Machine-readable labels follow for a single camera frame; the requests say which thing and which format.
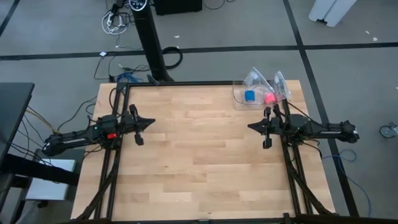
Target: clear plastic bag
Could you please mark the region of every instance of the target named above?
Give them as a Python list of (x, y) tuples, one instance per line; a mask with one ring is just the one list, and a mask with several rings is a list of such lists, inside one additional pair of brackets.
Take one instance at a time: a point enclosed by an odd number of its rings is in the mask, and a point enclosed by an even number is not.
[(274, 89), (256, 68), (253, 67), (242, 85), (245, 102), (257, 105), (274, 103)]
[(289, 99), (292, 93), (287, 88), (285, 78), (281, 71), (278, 71), (274, 76), (274, 81), (272, 82), (272, 87), (275, 91), (274, 96), (276, 102), (280, 102), (285, 99)]

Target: black metal frame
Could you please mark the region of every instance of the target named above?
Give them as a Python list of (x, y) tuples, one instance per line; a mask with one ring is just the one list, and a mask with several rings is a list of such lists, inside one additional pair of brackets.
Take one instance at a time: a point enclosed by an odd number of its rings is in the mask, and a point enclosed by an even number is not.
[[(232, 85), (232, 81), (210, 81), (210, 82), (162, 82), (159, 83), (158, 86), (202, 86), (202, 85)], [(124, 92), (124, 100), (123, 100), (123, 110), (122, 113), (127, 110), (127, 106), (129, 103), (129, 92), (131, 88), (134, 87), (142, 87), (142, 86), (156, 86), (153, 83), (118, 83), (116, 88), (118, 90), (121, 90)], [(113, 114), (117, 113), (118, 110), (118, 105), (120, 102), (120, 95), (121, 91), (116, 91), (116, 96), (114, 99), (114, 109), (113, 109)], [(290, 110), (289, 106), (287, 104), (287, 101), (282, 102), (283, 109), (285, 111), (285, 116), (288, 117), (290, 115)], [(289, 180), (289, 187), (290, 187), (290, 193), (292, 196), (292, 203), (294, 206), (294, 212), (295, 216), (302, 214), (300, 204), (299, 204), (299, 196), (297, 193), (297, 188), (296, 188), (296, 183), (294, 181), (294, 178), (292, 175), (289, 173), (288, 170), (288, 163), (291, 163), (290, 161), (290, 154), (288, 150), (289, 143), (287, 142), (287, 138), (285, 136), (281, 136), (281, 142), (282, 142), (282, 150), (284, 153), (284, 159), (285, 159), (285, 165), (287, 169), (287, 175), (288, 175), (288, 180)], [(293, 154), (295, 158), (295, 163), (297, 165), (297, 172), (301, 178), (301, 180), (306, 184), (305, 182), (305, 175), (303, 171), (303, 165), (300, 157), (300, 152), (298, 149), (298, 146), (296, 144), (293, 144)], [(104, 156), (104, 161), (103, 161), (103, 167), (102, 167), (102, 172), (101, 172), (101, 180), (100, 180), (100, 186), (103, 184), (105, 178), (106, 178), (106, 173), (109, 168), (109, 160), (111, 157), (111, 151), (107, 150), (105, 152)], [(121, 148), (116, 149), (116, 155), (114, 157), (114, 162), (116, 162), (119, 165), (121, 157)], [(114, 196), (116, 193), (116, 182), (117, 182), (117, 174), (116, 178), (113, 179), (112, 184), (111, 184), (111, 190), (109, 192), (109, 199), (108, 199), (108, 206), (107, 206), (107, 211), (106, 211), (106, 217), (107, 219), (111, 220), (112, 219), (112, 213), (113, 213), (113, 206), (114, 206)], [(307, 211), (307, 214), (313, 214), (312, 212), (312, 206), (307, 198), (307, 196), (303, 192), (303, 199), (305, 202), (305, 209)], [(95, 216), (94, 218), (100, 218), (101, 214), (101, 209), (102, 209), (102, 202), (100, 202), (96, 208), (95, 211)], [(113, 222), (113, 223), (294, 223), (294, 218), (290, 218), (288, 213), (281, 214), (283, 215), (283, 218), (263, 218), (263, 219), (239, 219), (239, 220), (165, 220), (165, 221), (131, 221), (131, 222)]]

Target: wooden tabletop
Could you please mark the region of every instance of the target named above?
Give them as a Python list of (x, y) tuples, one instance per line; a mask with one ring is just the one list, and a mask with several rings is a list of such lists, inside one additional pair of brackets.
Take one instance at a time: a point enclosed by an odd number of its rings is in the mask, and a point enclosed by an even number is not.
[[(290, 102), (307, 112), (300, 82), (287, 84)], [(101, 85), (94, 118), (111, 113), (109, 92), (115, 86)], [(234, 109), (231, 91), (231, 85), (131, 88), (129, 104), (156, 122), (142, 135), (143, 146), (135, 144), (134, 134), (123, 138), (114, 221), (294, 215), (279, 137), (272, 136), (273, 147), (263, 149), (264, 137), (247, 127), (263, 112)], [(308, 146), (300, 146), (300, 153), (308, 186), (334, 211), (319, 153)], [(103, 157), (101, 151), (84, 160), (72, 218), (95, 195)]]

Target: desk leg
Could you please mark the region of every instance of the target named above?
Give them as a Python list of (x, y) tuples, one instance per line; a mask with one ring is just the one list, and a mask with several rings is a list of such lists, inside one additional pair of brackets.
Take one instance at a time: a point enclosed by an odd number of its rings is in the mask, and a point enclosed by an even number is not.
[(77, 186), (79, 174), (58, 167), (47, 166), (39, 162), (30, 161), (19, 156), (7, 154), (1, 166), (2, 172), (36, 177)]

